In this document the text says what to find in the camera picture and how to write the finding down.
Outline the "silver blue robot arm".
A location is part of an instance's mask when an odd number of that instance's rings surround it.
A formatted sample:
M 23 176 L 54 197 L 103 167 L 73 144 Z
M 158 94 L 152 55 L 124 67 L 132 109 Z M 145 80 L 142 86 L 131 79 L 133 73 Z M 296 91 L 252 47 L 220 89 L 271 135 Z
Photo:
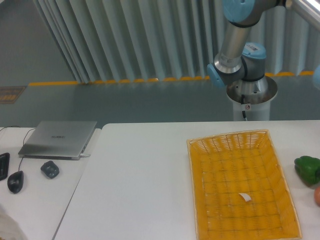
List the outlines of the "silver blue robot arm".
M 218 87 L 247 76 L 242 54 L 251 27 L 259 22 L 263 12 L 283 6 L 295 11 L 317 30 L 320 29 L 318 0 L 224 0 L 222 4 L 228 27 L 219 53 L 207 65 L 209 78 Z

